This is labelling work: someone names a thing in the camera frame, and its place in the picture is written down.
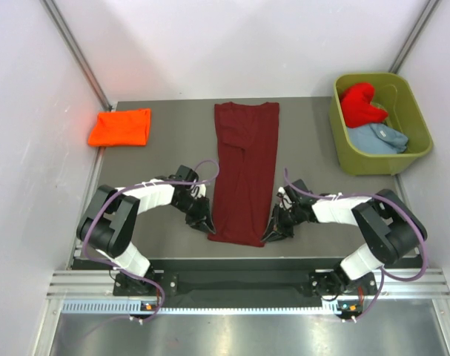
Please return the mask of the dark red t shirt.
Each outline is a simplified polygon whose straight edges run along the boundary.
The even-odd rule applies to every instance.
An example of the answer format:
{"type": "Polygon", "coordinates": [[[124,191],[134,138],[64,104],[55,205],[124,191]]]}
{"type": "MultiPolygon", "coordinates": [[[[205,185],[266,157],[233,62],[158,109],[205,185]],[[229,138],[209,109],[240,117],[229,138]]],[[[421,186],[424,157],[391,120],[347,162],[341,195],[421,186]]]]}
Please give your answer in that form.
{"type": "Polygon", "coordinates": [[[279,103],[214,105],[219,175],[208,239],[261,248],[273,198],[279,103]]]}

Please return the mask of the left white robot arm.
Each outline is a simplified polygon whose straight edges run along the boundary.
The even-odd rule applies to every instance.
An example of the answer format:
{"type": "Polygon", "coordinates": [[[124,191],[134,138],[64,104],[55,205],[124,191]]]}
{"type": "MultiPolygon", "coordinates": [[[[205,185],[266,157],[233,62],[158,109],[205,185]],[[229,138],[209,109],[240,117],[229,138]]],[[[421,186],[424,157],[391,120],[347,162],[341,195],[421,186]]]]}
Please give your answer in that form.
{"type": "Polygon", "coordinates": [[[175,174],[160,176],[129,188],[97,188],[76,228],[83,246],[90,246],[119,270],[117,295],[139,296],[159,292],[150,261],[132,243],[136,218],[149,210],[172,206],[185,214],[185,223],[206,234],[216,231],[205,182],[181,165],[175,174]]]}

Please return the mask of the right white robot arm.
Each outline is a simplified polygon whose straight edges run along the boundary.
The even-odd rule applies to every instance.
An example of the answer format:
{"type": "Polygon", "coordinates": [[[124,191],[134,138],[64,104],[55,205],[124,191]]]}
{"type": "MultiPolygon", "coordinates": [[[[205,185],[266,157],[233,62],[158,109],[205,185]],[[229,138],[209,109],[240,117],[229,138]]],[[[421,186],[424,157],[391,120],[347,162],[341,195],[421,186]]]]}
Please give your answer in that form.
{"type": "Polygon", "coordinates": [[[301,223],[336,223],[358,227],[365,243],[342,259],[330,273],[330,294],[348,294],[377,268],[389,266],[427,240],[427,230],[404,202],[389,189],[371,196],[320,194],[298,179],[281,187],[264,243],[294,236],[301,223]]]}

